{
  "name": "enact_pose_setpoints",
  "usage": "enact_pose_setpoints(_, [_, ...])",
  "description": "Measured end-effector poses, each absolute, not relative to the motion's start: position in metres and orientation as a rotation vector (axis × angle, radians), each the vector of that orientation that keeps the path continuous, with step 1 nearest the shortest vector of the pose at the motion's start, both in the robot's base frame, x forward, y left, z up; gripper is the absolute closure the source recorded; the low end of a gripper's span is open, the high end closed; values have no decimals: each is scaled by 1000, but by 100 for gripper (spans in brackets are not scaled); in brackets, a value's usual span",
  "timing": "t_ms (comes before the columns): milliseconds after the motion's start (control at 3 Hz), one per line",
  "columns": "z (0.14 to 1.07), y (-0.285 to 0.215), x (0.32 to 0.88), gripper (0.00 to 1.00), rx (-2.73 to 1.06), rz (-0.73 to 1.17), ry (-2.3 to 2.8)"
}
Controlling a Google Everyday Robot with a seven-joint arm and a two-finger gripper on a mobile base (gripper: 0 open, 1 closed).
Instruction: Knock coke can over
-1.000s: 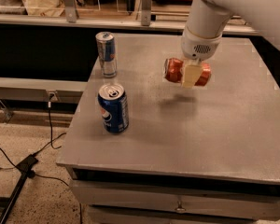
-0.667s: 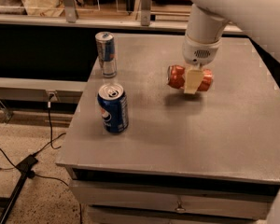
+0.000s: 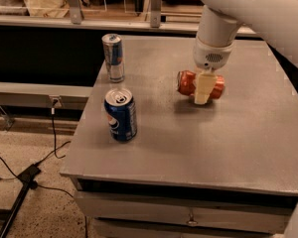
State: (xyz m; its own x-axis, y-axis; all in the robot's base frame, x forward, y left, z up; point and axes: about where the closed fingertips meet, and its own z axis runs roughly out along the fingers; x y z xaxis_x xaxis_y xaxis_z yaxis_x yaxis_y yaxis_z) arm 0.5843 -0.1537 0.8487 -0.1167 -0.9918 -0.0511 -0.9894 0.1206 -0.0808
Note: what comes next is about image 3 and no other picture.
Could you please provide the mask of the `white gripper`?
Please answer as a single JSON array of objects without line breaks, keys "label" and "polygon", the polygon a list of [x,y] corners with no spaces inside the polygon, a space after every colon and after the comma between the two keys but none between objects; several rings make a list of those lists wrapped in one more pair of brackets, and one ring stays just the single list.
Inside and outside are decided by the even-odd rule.
[{"label": "white gripper", "polygon": [[217,83],[217,76],[212,70],[217,70],[226,65],[233,49],[233,44],[225,47],[212,47],[204,44],[199,38],[195,39],[193,58],[199,69],[195,79],[194,102],[198,105],[206,104]]}]

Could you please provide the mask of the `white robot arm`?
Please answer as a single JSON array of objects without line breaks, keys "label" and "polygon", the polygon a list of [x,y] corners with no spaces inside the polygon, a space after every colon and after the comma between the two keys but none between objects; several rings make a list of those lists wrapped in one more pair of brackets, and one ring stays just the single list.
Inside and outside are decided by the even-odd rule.
[{"label": "white robot arm", "polygon": [[197,68],[223,67],[238,29],[245,25],[289,60],[287,72],[298,92],[298,0],[202,0],[204,9],[196,34]]}]

